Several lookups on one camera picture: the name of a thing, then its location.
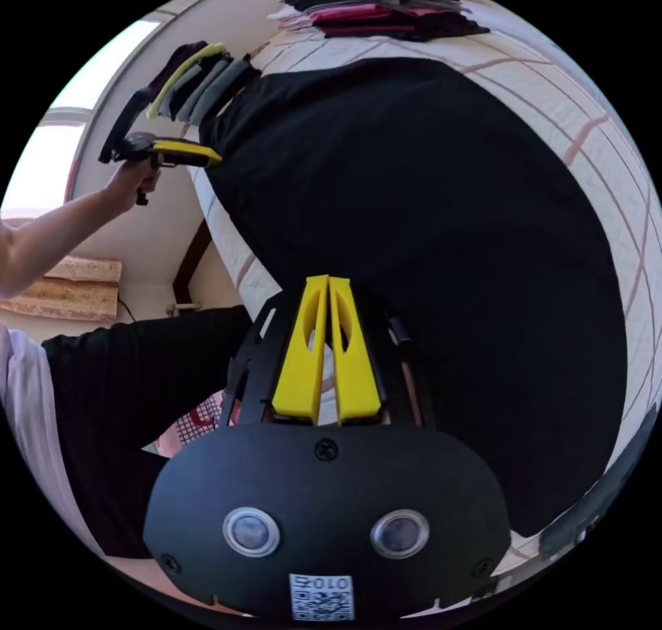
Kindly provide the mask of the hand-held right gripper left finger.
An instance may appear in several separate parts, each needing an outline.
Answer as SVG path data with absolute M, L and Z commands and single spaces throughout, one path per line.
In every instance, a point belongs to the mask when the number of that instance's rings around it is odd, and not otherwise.
M 272 395 L 274 413 L 282 419 L 317 424 L 323 380 L 328 290 L 328 275 L 306 279 Z

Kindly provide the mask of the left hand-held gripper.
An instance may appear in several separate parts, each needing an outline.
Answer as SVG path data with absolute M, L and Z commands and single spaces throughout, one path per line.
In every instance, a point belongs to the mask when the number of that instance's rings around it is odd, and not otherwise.
M 184 139 L 156 139 L 144 132 L 120 135 L 113 133 L 113 161 L 150 162 L 157 172 L 160 168 L 190 166 L 209 168 L 222 162 L 222 158 L 210 147 Z

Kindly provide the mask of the person's left hand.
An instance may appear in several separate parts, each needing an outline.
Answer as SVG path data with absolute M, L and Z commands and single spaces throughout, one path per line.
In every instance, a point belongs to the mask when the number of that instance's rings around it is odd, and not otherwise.
M 138 194 L 155 190 L 160 170 L 149 159 L 125 161 L 102 190 L 110 214 L 119 216 L 137 204 Z

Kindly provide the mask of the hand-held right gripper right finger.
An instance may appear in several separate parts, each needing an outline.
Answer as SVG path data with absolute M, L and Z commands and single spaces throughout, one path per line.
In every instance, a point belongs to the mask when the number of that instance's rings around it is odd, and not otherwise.
M 329 302 L 338 423 L 375 420 L 382 400 L 350 280 L 329 277 Z

